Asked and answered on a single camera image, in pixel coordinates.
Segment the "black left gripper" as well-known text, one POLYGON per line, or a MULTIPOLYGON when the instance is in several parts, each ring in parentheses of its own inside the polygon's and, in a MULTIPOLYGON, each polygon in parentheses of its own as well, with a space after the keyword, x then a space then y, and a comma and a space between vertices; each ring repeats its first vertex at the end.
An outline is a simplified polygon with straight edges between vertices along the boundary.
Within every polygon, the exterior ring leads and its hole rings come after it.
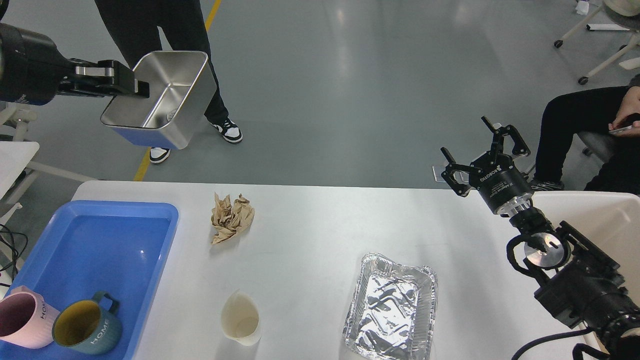
POLYGON ((150 96, 149 84, 136 80, 134 71, 120 61, 74 65, 46 35, 6 23, 0 29, 2 101, 40 106, 48 104, 56 94, 143 99, 150 96))

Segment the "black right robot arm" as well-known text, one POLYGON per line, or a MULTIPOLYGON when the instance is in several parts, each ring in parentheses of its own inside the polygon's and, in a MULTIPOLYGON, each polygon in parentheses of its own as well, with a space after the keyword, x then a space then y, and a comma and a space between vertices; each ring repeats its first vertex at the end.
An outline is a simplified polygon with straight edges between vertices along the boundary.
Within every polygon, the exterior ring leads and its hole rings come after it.
POLYGON ((461 197, 476 189, 493 214, 509 219, 519 231, 506 246, 510 265, 537 282, 535 299, 570 328, 528 342, 513 358, 545 342, 595 333, 605 350, 578 343, 575 360, 585 354, 597 360, 637 360, 640 310, 623 286, 620 265, 566 221, 554 227, 533 205, 534 191, 514 164, 514 157, 530 155, 530 148, 516 127, 494 127, 486 116, 481 119, 493 135, 490 149, 464 165, 442 147, 447 160, 442 178, 461 197))

